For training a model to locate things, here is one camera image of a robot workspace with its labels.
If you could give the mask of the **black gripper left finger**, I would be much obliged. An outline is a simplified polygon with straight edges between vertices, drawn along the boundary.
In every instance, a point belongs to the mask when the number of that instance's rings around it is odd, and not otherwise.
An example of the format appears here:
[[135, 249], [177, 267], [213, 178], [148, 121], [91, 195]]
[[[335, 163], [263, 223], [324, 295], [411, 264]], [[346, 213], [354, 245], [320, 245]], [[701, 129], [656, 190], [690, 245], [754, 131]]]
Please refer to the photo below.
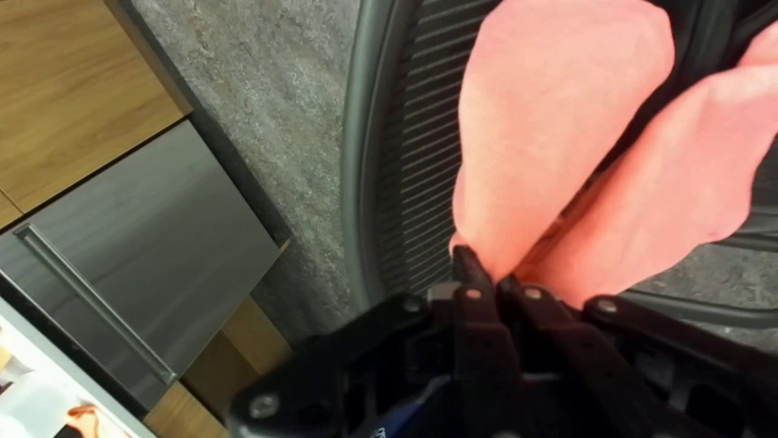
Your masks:
[[471, 249], [452, 253], [455, 279], [455, 376], [466, 438], [521, 438], [521, 368], [512, 336], [500, 320], [488, 272]]

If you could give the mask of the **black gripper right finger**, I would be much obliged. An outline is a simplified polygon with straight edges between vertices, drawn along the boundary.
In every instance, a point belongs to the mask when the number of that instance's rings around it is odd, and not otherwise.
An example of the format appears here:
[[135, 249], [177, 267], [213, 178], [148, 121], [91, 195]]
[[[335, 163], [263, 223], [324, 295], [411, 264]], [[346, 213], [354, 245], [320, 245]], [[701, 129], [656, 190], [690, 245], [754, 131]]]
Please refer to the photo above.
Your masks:
[[523, 288], [518, 279], [503, 279], [499, 289], [561, 357], [617, 438], [720, 438], [708, 425], [668, 409], [607, 337], [576, 319], [555, 295]]

